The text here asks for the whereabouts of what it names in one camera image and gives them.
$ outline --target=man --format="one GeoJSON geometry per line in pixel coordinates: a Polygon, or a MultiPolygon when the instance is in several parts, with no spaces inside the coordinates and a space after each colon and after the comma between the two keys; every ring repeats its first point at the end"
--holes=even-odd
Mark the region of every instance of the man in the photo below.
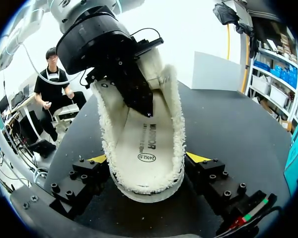
{"type": "MultiPolygon", "coordinates": [[[[65,82],[67,81],[64,70],[57,67],[58,56],[56,54],[56,48],[50,48],[45,55],[48,67],[41,72],[41,75],[46,79],[53,82],[65,82]]],[[[62,107],[68,106],[73,102],[77,104],[81,109],[86,103],[86,99],[82,92],[73,92],[70,89],[70,84],[54,85],[45,82],[39,76],[37,77],[35,84],[35,100],[42,106],[44,113],[40,122],[43,129],[51,136],[53,141],[58,140],[58,134],[52,125],[53,113],[62,107]]]]}

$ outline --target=hand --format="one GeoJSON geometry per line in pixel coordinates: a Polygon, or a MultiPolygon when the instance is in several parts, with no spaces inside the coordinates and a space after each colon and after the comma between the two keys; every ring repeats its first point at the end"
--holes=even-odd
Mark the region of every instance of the hand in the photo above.
{"type": "Polygon", "coordinates": [[[48,110],[48,109],[50,109],[51,104],[52,104],[52,103],[50,103],[50,102],[43,102],[43,108],[44,108],[45,110],[48,110]]]}
{"type": "Polygon", "coordinates": [[[74,92],[71,90],[69,91],[69,93],[67,94],[69,99],[72,99],[74,97],[74,92]]]}

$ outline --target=glasses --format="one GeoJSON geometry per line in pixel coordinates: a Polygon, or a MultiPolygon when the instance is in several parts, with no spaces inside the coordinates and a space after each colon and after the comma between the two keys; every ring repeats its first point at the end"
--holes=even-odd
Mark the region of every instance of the glasses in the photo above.
{"type": "Polygon", "coordinates": [[[49,60],[54,60],[54,59],[56,59],[58,56],[50,56],[49,57],[49,60]]]}

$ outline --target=green light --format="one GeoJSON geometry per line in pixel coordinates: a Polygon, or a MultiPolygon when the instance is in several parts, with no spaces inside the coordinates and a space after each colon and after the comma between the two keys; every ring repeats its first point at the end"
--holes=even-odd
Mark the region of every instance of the green light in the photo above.
{"type": "Polygon", "coordinates": [[[249,214],[247,214],[247,215],[244,217],[244,219],[245,219],[246,222],[248,222],[251,218],[252,218],[252,216],[249,215],[249,214]]]}

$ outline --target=chair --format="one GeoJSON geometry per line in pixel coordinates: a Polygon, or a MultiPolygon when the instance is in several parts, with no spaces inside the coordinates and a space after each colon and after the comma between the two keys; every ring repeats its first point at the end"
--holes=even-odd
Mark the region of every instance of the chair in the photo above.
{"type": "Polygon", "coordinates": [[[74,118],[60,119],[60,116],[77,112],[79,112],[79,109],[76,104],[57,109],[52,115],[52,117],[55,119],[55,123],[53,123],[53,126],[56,129],[62,129],[64,132],[66,132],[67,128],[70,126],[74,118]]]}

